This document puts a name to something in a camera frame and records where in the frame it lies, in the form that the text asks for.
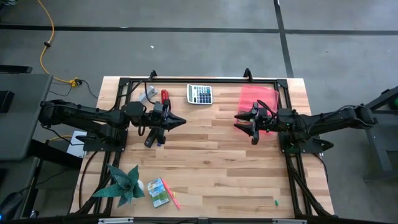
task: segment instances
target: pen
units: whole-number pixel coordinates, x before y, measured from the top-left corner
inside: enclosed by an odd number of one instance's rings
[[[162,182],[164,187],[166,188],[167,192],[169,193],[170,197],[173,199],[173,202],[175,203],[175,206],[177,206],[178,209],[180,209],[180,205],[177,202],[177,199],[175,199],[175,197],[173,196],[171,190],[169,189],[169,186],[166,184],[166,181],[164,181],[164,179],[162,178]]]

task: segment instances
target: black clamp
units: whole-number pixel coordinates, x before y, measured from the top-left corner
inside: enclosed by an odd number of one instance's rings
[[[243,74],[243,78],[248,78],[249,82],[253,82],[253,76],[251,75],[250,69],[246,68]]]
[[[287,80],[286,79],[277,79],[276,82],[282,86],[283,88],[288,88]]]
[[[157,76],[156,71],[155,71],[155,70],[152,70],[152,71],[150,72],[148,81],[151,82],[151,81],[154,79],[155,76]]]

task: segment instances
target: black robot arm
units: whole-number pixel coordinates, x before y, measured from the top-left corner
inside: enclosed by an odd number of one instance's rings
[[[126,104],[120,110],[111,111],[63,100],[43,101],[41,107],[39,121],[44,128],[66,124],[85,130],[88,132],[87,136],[78,136],[78,139],[85,143],[96,142],[95,148],[100,147],[104,151],[114,151],[114,147],[110,146],[123,149],[130,123],[139,127],[140,136],[144,134],[145,127],[170,131],[186,123],[184,119],[169,111],[170,101],[165,101],[164,104],[156,102],[154,109],[149,112],[146,112],[147,108],[138,101]]]
[[[260,100],[253,103],[249,112],[238,114],[235,118],[250,121],[238,123],[235,126],[249,136],[253,136],[252,144],[258,143],[260,130],[288,132],[290,142],[295,143],[330,131],[343,128],[364,129],[377,123],[372,111],[363,105],[349,105],[334,112],[308,116],[298,114],[292,109],[279,109],[275,113]]]

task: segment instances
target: wooden table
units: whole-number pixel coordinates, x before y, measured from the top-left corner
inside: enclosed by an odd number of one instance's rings
[[[114,105],[119,78],[104,77],[97,107],[109,109]],[[287,80],[292,107],[299,113],[310,114],[304,80]],[[186,83],[151,85],[159,91],[154,100],[160,100],[160,90],[169,91],[173,114],[186,119],[187,123],[166,133],[165,145],[158,147],[155,142],[150,149],[144,146],[149,131],[139,137],[137,128],[130,126],[119,168],[129,172],[139,165],[146,196],[120,208],[117,208],[119,197],[115,198],[112,216],[294,217],[285,157],[280,153],[277,135],[261,135],[259,144],[252,146],[251,138],[233,126],[242,84],[210,83],[214,96],[214,103],[210,106],[189,104]],[[262,86],[273,89],[272,85]],[[143,92],[142,84],[134,91],[131,100],[137,100]],[[80,173],[89,156],[85,156]],[[98,185],[103,156],[103,152],[97,153],[88,166],[82,191],[83,203]],[[323,164],[311,154],[303,155],[303,164],[308,188],[326,211],[333,213]],[[164,178],[171,190],[176,192],[181,210],[177,210],[173,202],[159,208],[153,207],[146,184],[159,177]],[[71,212],[78,210],[78,187]],[[300,208],[304,211],[300,191],[298,196]]]

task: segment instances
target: small green object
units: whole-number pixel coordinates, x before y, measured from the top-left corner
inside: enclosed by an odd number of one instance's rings
[[[126,202],[131,203],[132,198],[144,197],[144,192],[138,185],[138,165],[125,174],[120,169],[107,164],[113,180],[116,184],[105,187],[93,194],[93,197],[118,197],[120,201],[118,207]]]

